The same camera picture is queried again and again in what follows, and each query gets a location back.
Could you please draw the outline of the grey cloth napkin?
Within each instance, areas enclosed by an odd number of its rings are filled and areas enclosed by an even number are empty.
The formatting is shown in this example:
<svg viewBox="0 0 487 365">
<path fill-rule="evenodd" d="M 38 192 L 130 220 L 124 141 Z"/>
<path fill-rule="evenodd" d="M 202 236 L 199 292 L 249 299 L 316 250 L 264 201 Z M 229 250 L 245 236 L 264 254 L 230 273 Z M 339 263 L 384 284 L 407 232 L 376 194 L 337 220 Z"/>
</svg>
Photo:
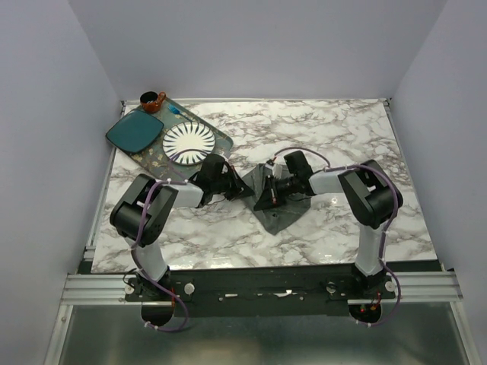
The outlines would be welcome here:
<svg viewBox="0 0 487 365">
<path fill-rule="evenodd" d="M 253 207 L 263 193 L 264 178 L 272 172 L 264 163 L 259 163 L 242 177 L 243 181 L 254 191 L 254 195 L 243 198 L 243 203 L 261 223 L 265 231 L 272 235 L 291 226 L 310 210 L 310 198 L 301 193 L 291 196 L 290 200 L 278 208 L 254 211 Z"/>
</svg>

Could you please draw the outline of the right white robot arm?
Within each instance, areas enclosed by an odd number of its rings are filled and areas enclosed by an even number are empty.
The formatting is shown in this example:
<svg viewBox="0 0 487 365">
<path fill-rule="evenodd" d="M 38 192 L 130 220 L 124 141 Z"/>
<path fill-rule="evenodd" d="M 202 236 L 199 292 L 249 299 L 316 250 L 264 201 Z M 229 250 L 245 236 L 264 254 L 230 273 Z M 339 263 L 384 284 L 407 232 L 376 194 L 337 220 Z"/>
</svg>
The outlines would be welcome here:
<svg viewBox="0 0 487 365">
<path fill-rule="evenodd" d="M 268 211 L 286 205 L 291 195 L 307 197 L 342 193 L 359 222 L 359 244 L 351 269 L 350 288 L 360 298 L 369 297 L 387 276 L 384 253 L 387 231 L 403 205 L 398 188 L 375 160 L 348 167 L 327 167 L 314 171 L 302 151 L 284 156 L 290 176 L 277 177 L 274 161 L 263 178 L 263 191 L 254 211 Z"/>
</svg>

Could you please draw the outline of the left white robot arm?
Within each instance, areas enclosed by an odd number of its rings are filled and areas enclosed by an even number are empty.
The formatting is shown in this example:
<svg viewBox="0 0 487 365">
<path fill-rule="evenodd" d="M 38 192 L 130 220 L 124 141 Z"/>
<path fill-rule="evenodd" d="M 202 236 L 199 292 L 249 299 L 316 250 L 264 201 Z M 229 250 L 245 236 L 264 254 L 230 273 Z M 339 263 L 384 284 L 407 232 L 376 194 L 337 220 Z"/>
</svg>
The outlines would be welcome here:
<svg viewBox="0 0 487 365">
<path fill-rule="evenodd" d="M 169 292 L 169 266 L 157 240 L 174 208 L 201 208 L 215 195 L 228 201 L 253 195 L 225 157 L 209 154 L 200 170 L 182 182 L 156 180 L 138 175 L 110 214 L 110 224 L 129 245 L 139 274 L 144 278 L 143 292 L 152 300 L 161 300 Z"/>
</svg>

